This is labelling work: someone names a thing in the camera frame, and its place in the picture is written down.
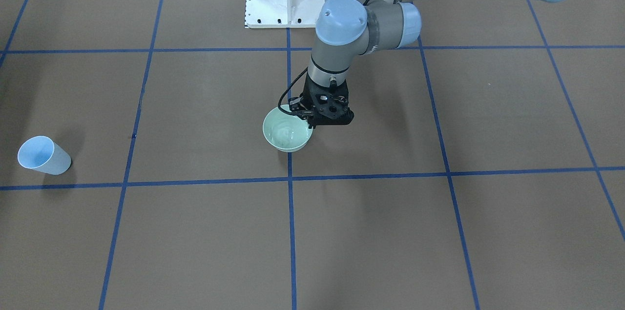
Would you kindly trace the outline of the green ceramic bowl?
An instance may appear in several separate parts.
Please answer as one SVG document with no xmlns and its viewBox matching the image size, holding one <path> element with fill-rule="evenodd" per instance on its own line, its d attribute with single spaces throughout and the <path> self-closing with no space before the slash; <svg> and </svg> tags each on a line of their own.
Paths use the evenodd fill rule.
<svg viewBox="0 0 625 310">
<path fill-rule="evenodd" d="M 313 135 L 305 120 L 297 116 L 290 116 L 283 112 L 290 112 L 287 105 L 273 108 L 264 118 L 263 134 L 273 147 L 283 152 L 295 152 L 303 148 Z"/>
</svg>

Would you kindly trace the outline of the blue plastic cup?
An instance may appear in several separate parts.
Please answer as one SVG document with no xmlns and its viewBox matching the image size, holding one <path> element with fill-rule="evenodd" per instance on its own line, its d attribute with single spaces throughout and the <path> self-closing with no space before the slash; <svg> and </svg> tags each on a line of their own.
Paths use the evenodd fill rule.
<svg viewBox="0 0 625 310">
<path fill-rule="evenodd" d="M 71 157 L 47 136 L 35 136 L 25 141 L 17 154 L 18 163 L 37 172 L 57 176 L 71 167 Z"/>
</svg>

